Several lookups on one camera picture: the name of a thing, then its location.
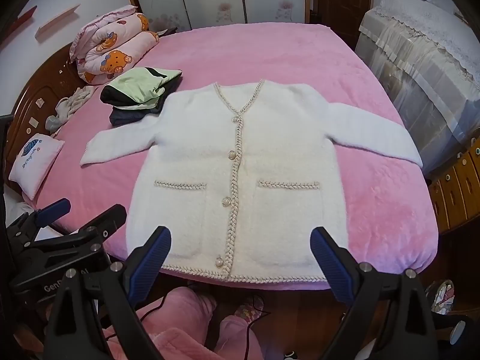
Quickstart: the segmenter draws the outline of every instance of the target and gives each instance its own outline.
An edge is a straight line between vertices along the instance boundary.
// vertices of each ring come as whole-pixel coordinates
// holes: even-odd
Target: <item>cardigan sleeve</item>
[[[342,103],[330,103],[324,117],[325,134],[340,145],[423,165],[409,132],[398,123]]]
[[[141,121],[105,130],[87,143],[80,165],[107,162],[152,146],[158,129],[158,115],[147,115]]]

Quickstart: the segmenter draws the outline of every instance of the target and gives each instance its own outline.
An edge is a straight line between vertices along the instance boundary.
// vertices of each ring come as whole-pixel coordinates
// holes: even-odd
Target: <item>pink bedspread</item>
[[[291,23],[235,24],[161,38],[137,66],[181,69],[179,90],[214,81],[221,85],[306,83],[330,102],[354,105],[401,123],[368,67],[329,28]],[[71,212],[59,223],[74,230],[115,203],[130,205],[146,151],[80,168],[86,144],[110,127],[111,106],[100,102],[101,87],[61,129],[65,145],[34,206],[68,198]],[[435,257],[438,230],[422,172],[413,163],[336,146],[345,192],[349,249],[357,261],[399,273],[425,268]],[[127,257],[125,228],[105,244]],[[278,290],[323,289],[326,283],[263,285]]]

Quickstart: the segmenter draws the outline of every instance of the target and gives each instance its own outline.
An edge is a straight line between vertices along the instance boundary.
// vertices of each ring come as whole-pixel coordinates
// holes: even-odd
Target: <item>white cardigan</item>
[[[226,101],[214,84],[171,94],[160,115],[87,144],[81,164],[150,148],[127,218],[128,252],[164,225],[172,234],[164,269],[230,282],[325,280],[311,231],[324,226],[348,245],[332,141],[422,165],[397,123],[328,103],[305,84],[265,81],[249,102],[256,86],[222,87]]]

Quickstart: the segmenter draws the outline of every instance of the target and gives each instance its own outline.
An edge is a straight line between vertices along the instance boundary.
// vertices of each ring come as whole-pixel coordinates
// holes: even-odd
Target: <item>cartoon bear print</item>
[[[89,73],[89,72],[85,72],[83,74],[83,77],[85,78],[85,81],[89,84],[92,83],[93,79],[96,77],[97,75],[96,74],[92,74],[92,73]]]
[[[105,55],[105,59],[102,61],[100,70],[105,73],[109,73],[107,77],[112,79],[115,73],[123,73],[123,68],[127,66],[131,61],[132,57],[119,50],[110,51]]]
[[[96,50],[103,51],[113,47],[114,44],[117,42],[117,34],[114,32],[109,33],[108,37],[103,38],[101,42],[98,44]]]
[[[153,37],[155,38],[155,40],[158,42],[158,40],[160,39],[160,37],[158,36],[158,34],[156,32],[153,32],[153,31],[147,31],[148,33],[152,34]]]
[[[137,17],[142,22],[142,31],[147,31],[148,30],[148,19],[146,18],[146,16],[141,14],[141,13],[138,13]]]

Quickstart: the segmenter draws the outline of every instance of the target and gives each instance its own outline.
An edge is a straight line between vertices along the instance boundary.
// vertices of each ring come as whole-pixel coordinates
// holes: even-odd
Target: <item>blue gripper pad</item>
[[[51,225],[57,219],[70,212],[70,201],[66,198],[57,200],[55,203],[45,207],[42,210],[37,211],[37,217],[35,219],[35,226],[42,228]]]
[[[345,267],[342,251],[346,250],[338,247],[323,227],[317,227],[311,232],[310,249],[325,274],[335,298],[351,306],[355,299],[356,283],[349,273],[349,268],[355,269],[355,267]]]
[[[145,245],[135,248],[127,261],[123,276],[128,302],[135,307],[143,302],[162,267],[172,244],[170,230],[159,226]]]

